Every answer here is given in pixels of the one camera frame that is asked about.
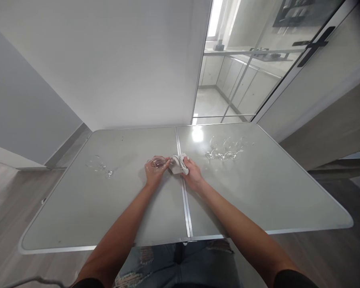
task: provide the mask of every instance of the window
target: window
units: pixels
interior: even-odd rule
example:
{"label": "window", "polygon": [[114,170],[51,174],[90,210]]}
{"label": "window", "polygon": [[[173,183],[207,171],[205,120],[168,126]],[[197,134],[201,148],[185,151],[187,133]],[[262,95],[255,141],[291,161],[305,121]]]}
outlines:
{"label": "window", "polygon": [[213,0],[211,17],[209,19],[207,41],[217,41],[219,39],[221,24],[225,12],[223,4],[227,0]]}

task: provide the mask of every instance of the gray table top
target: gray table top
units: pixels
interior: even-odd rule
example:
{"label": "gray table top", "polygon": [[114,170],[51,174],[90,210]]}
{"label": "gray table top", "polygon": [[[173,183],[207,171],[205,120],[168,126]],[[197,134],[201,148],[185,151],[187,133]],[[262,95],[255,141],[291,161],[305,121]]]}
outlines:
{"label": "gray table top", "polygon": [[[206,181],[268,234],[348,228],[349,213],[254,123],[178,127],[181,151]],[[245,136],[248,146],[236,160],[209,160],[214,135]],[[224,228],[187,187],[193,240],[222,238]]]}
{"label": "gray table top", "polygon": [[[55,186],[19,243],[23,254],[94,249],[145,185],[144,164],[154,155],[177,154],[175,128],[98,130]],[[100,155],[110,179],[85,164]],[[165,172],[136,237],[148,246],[185,241],[180,176]]]}
{"label": "gray table top", "polygon": [[[235,161],[208,160],[213,135],[246,136]],[[205,179],[268,233],[347,228],[346,210],[253,123],[94,132],[19,241],[22,254],[92,250],[145,184],[154,155],[187,153]],[[85,166],[100,155],[111,179]],[[179,175],[166,172],[138,231],[137,246],[222,238],[225,231]]]}

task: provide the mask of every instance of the glass door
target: glass door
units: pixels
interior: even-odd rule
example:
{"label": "glass door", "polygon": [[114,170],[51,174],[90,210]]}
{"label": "glass door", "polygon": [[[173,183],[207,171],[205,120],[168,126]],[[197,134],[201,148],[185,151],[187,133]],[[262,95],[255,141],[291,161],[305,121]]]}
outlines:
{"label": "glass door", "polygon": [[214,0],[192,124],[253,120],[295,64],[325,46],[343,2]]}

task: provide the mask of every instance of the kitchen cabinet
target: kitchen cabinet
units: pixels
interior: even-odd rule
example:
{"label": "kitchen cabinet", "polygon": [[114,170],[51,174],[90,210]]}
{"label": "kitchen cabinet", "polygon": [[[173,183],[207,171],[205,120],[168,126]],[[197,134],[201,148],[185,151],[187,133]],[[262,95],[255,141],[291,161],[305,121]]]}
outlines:
{"label": "kitchen cabinet", "polygon": [[223,64],[221,66],[220,75],[217,79],[217,87],[220,88],[220,90],[223,90],[225,80],[227,79],[229,69],[231,67],[231,64],[233,62],[233,59],[230,57],[224,57]]}
{"label": "kitchen cabinet", "polygon": [[259,70],[237,106],[241,114],[255,114],[279,81],[279,77]]}
{"label": "kitchen cabinet", "polygon": [[238,77],[239,77],[242,66],[243,66],[243,64],[240,61],[233,60],[231,66],[229,68],[229,72],[228,72],[227,78],[225,80],[224,86],[221,89],[222,92],[229,99],[231,98],[231,94],[232,94],[231,92],[232,92],[233,86],[237,83],[237,81],[239,81]]}
{"label": "kitchen cabinet", "polygon": [[[245,70],[246,65],[243,65],[243,67],[241,68],[240,74],[239,74],[239,79],[241,78],[244,70]],[[252,83],[253,78],[255,77],[257,73],[257,69],[253,68],[253,67],[248,67],[247,71],[245,72],[245,76],[243,78],[243,80],[240,83],[239,88],[237,89],[236,95],[232,100],[233,105],[237,108],[239,106],[239,104],[241,103],[241,100],[244,98],[244,95],[246,93],[246,91],[248,90],[250,84]]]}
{"label": "kitchen cabinet", "polygon": [[224,60],[224,56],[204,56],[204,58],[206,58],[205,69],[201,85],[216,85],[221,70],[221,65]]}

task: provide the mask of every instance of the jeans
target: jeans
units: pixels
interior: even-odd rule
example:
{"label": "jeans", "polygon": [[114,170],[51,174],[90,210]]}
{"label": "jeans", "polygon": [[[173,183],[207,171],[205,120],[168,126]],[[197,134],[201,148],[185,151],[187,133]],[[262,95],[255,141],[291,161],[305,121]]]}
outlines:
{"label": "jeans", "polygon": [[240,287],[225,239],[132,248],[116,287],[173,287],[179,283]]}

